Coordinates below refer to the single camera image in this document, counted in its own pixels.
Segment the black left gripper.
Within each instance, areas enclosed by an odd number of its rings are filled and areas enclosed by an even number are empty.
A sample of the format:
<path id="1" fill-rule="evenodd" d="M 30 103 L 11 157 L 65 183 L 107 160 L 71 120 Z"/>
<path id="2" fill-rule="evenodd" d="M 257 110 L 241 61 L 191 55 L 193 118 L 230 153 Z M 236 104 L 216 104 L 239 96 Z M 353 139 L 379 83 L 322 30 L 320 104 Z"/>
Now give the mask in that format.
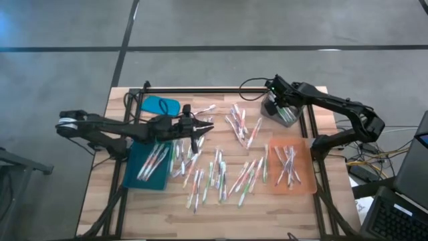
<path id="1" fill-rule="evenodd" d="M 151 118 L 148 122 L 148 130 L 151 137 L 156 141 L 172 141 L 175 139 L 183 139 L 191 137 L 192 133 L 195 136 L 203 136 L 209 131 L 207 129 L 201 131 L 194 131 L 194 128 L 210 128 L 213 123 L 206 121 L 199 121 L 189 116 L 172 117 L 167 115 L 160 115 Z"/>

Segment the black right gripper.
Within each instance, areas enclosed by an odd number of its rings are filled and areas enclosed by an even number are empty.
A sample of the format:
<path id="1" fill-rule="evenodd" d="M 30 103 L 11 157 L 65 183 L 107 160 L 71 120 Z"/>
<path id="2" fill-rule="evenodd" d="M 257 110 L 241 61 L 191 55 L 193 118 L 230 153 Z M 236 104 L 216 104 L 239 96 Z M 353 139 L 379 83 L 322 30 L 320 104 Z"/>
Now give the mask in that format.
<path id="1" fill-rule="evenodd" d="M 289 83 L 278 74 L 276 74 L 272 79 L 266 80 L 265 87 L 279 99 L 293 100 L 296 98 L 296 83 Z M 278 107 L 275 100 L 266 100 L 264 102 L 264 107 L 267 114 L 270 116 L 278 113 Z"/>

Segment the teal plastic bin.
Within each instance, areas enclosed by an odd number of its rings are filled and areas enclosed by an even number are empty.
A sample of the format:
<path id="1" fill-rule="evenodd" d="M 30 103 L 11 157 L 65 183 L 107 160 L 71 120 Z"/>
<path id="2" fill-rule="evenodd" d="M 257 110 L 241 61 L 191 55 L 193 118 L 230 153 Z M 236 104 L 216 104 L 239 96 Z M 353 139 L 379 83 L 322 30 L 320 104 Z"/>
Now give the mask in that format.
<path id="1" fill-rule="evenodd" d="M 150 179 L 148 181 L 137 179 L 137 175 L 144 163 L 146 162 L 147 157 L 150 155 L 150 152 L 152 151 L 154 145 L 154 143 L 145 145 L 138 142 L 134 142 L 132 144 L 128 163 L 126 165 L 126 171 L 124 174 L 124 187 L 127 187 L 129 189 L 151 189 L 157 191 L 164 190 L 166 188 L 168 179 L 167 175 L 169 174 L 169 166 L 171 160 L 171 142 L 165 143 L 165 147 L 170 147 L 169 152 L 165 159 L 153 172 Z"/>

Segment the grey plastic bin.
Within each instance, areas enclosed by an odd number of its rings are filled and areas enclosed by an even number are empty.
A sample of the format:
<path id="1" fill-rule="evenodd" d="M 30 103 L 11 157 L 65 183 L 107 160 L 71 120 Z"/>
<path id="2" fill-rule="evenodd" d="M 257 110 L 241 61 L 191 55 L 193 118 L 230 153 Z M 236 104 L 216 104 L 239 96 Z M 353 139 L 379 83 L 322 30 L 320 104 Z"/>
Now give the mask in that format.
<path id="1" fill-rule="evenodd" d="M 271 116 L 270 116 L 270 115 L 268 115 L 268 114 L 267 114 L 267 112 L 266 112 L 266 110 L 265 110 L 265 107 L 264 107 L 264 102 L 265 102 L 266 100 L 270 100 L 270 101 L 275 100 L 274 95 L 273 95 L 273 94 L 268 94 L 268 95 L 267 95 L 267 96 L 262 100 L 262 102 L 261 102 L 261 110 L 260 110 L 260 113 L 261 113 L 263 116 L 265 116 L 265 117 L 267 117 L 267 118 L 269 118 L 269 119 L 273 120 L 274 122 L 277 122 L 277 123 L 281 124 L 281 125 L 282 125 L 282 126 L 284 126 L 284 127 L 290 128 L 292 125 L 294 125 L 294 124 L 299 120 L 300 116 L 302 115 L 303 108 L 302 108 L 302 107 L 300 107 L 300 108 L 297 108 L 297 109 L 298 109 L 298 117 L 297 117 L 297 118 L 295 118 L 293 121 L 289 121 L 289 122 L 285 122 L 285 121 L 283 121 L 283 120 L 281 119 L 281 117 L 278 115 L 278 113 L 277 113 L 276 115 L 271 115 Z"/>

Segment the black power strip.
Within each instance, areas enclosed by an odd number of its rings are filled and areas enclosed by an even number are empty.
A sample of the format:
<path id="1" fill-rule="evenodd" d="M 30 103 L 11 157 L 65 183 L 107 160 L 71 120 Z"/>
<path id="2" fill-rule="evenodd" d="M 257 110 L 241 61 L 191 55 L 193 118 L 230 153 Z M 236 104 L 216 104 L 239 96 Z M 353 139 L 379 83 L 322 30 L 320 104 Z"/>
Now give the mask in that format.
<path id="1" fill-rule="evenodd" d="M 349 174 L 366 183 L 372 183 L 379 180 L 377 174 L 370 172 L 360 165 L 348 166 L 347 169 Z"/>

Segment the orange translucent plastic bin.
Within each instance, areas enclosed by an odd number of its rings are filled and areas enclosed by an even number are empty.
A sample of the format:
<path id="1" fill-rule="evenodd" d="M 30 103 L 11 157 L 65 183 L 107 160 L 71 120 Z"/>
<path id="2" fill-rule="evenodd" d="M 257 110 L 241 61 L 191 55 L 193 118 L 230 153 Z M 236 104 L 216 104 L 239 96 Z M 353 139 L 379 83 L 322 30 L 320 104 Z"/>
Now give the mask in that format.
<path id="1" fill-rule="evenodd" d="M 293 146 L 296 152 L 295 168 L 302 181 L 297 181 L 287 187 L 285 162 L 287 161 L 283 148 Z M 316 177 L 310 154 L 308 140 L 299 137 L 272 138 L 269 141 L 268 180 L 271 192 L 276 195 L 312 195 L 316 193 Z"/>

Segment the black power adapter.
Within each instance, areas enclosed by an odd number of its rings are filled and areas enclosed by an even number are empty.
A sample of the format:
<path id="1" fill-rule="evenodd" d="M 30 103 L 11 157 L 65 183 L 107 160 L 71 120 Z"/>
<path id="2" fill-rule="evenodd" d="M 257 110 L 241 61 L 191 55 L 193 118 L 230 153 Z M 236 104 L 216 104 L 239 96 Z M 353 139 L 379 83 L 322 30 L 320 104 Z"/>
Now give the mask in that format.
<path id="1" fill-rule="evenodd" d="M 361 143 L 359 145 L 359 147 L 360 147 L 361 151 L 364 151 L 366 153 L 371 153 L 371 154 L 378 154 L 379 153 L 379 150 L 375 146 L 370 145 L 368 143 Z"/>

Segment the black desk leg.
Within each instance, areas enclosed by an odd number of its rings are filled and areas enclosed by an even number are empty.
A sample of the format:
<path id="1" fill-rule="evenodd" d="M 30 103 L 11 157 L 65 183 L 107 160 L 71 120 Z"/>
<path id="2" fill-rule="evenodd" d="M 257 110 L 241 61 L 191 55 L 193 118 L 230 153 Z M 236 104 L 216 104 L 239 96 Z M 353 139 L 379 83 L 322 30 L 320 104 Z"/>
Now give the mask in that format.
<path id="1" fill-rule="evenodd" d="M 376 195 L 380 187 L 387 187 L 389 189 L 394 189 L 395 179 L 396 177 L 389 177 L 380 181 L 366 183 L 363 185 L 357 185 L 352 188 L 353 196 L 355 199 L 374 196 Z"/>

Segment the black laptop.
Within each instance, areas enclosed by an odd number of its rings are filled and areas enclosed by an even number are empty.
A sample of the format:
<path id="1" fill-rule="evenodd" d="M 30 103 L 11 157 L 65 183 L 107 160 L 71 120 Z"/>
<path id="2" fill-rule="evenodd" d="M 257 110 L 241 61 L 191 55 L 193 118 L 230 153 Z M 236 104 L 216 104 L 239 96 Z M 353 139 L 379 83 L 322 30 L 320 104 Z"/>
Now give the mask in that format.
<path id="1" fill-rule="evenodd" d="M 360 235 L 384 241 L 428 241 L 428 213 L 381 187 L 367 212 Z"/>

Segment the blue oval lid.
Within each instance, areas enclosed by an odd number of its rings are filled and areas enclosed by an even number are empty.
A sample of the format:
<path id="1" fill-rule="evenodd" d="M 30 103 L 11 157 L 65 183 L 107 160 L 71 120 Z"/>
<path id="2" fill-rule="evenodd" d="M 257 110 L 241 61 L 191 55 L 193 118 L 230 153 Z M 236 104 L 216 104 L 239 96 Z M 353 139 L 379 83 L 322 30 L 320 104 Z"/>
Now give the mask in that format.
<path id="1" fill-rule="evenodd" d="M 177 116 L 180 113 L 181 104 L 175 99 L 149 96 L 144 99 L 141 110 L 153 114 Z"/>

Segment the grey open laptop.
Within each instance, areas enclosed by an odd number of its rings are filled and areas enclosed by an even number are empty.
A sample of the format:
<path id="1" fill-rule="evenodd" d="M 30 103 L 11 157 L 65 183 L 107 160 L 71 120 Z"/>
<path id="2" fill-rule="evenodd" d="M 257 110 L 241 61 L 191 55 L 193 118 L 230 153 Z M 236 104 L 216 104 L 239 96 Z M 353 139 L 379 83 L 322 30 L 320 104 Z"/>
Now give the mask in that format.
<path id="1" fill-rule="evenodd" d="M 428 110 L 419 123 L 394 186 L 399 193 L 428 210 Z"/>

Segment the white paper sheet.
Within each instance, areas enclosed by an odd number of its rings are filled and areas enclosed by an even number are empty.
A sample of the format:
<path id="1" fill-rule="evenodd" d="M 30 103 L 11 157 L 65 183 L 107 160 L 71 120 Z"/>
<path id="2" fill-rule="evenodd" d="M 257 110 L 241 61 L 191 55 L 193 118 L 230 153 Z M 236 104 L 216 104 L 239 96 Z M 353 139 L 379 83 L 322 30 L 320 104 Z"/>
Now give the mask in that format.
<path id="1" fill-rule="evenodd" d="M 374 199 L 371 196 L 355 199 L 358 214 L 366 214 L 371 207 L 373 200 Z"/>

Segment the black floor stand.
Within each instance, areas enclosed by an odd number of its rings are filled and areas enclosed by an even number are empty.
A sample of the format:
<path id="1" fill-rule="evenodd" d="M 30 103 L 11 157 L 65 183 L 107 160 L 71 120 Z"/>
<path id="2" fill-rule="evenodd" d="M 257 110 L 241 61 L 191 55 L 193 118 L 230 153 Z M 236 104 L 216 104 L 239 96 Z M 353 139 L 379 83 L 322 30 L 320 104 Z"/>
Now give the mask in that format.
<path id="1" fill-rule="evenodd" d="M 46 165 L 0 147 L 0 241 L 13 239 L 19 209 L 31 174 L 40 171 L 51 175 L 53 165 Z"/>

